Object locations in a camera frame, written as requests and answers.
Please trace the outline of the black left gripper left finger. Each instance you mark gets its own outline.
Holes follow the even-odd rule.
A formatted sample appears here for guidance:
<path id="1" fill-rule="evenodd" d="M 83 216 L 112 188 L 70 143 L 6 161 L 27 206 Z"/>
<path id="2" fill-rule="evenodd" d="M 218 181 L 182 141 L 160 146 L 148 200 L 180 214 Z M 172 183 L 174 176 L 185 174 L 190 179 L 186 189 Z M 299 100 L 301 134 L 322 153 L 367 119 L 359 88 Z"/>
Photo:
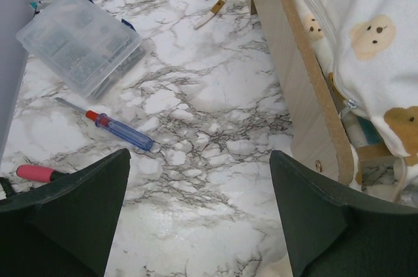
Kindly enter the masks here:
<path id="1" fill-rule="evenodd" d="M 130 159 L 121 149 L 1 200 L 1 275 L 104 276 Z"/>

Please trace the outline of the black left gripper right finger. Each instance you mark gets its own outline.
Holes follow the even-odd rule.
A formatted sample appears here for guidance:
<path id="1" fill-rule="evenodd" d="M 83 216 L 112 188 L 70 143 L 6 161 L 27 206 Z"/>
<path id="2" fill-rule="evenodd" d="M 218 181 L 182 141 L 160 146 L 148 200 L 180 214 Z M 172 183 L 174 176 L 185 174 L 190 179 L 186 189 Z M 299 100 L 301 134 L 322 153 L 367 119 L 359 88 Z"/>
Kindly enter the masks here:
<path id="1" fill-rule="evenodd" d="M 293 276 L 416 276 L 417 209 L 312 171 L 282 151 L 270 171 Z"/>

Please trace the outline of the wooden pet bed frame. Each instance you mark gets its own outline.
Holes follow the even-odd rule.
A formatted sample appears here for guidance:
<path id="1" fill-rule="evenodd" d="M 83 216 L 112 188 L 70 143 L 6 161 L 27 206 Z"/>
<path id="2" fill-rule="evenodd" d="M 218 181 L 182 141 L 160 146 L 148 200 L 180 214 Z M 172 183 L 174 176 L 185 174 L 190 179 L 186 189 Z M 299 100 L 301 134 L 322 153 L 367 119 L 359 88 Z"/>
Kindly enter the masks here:
<path id="1" fill-rule="evenodd" d="M 330 91 L 303 30 L 294 0 L 246 0 L 258 14 L 278 72 L 293 123 L 293 157 L 308 168 L 348 185 L 354 165 L 390 165 L 394 157 L 383 143 L 357 148 L 353 158 L 349 139 Z"/>

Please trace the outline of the large bear print cushion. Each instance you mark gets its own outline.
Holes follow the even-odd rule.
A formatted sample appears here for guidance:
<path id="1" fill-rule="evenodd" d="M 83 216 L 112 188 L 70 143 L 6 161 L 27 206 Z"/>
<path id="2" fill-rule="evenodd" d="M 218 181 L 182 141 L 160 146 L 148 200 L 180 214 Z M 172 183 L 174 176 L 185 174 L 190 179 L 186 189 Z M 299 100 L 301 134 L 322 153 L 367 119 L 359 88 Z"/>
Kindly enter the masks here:
<path id="1" fill-rule="evenodd" d="M 216 0 L 198 27 L 227 0 Z M 417 183 L 417 0 L 294 0 L 303 30 L 336 96 L 353 158 L 369 146 L 357 116 L 372 122 L 394 157 L 392 185 L 364 187 L 354 165 L 347 185 L 397 202 Z"/>

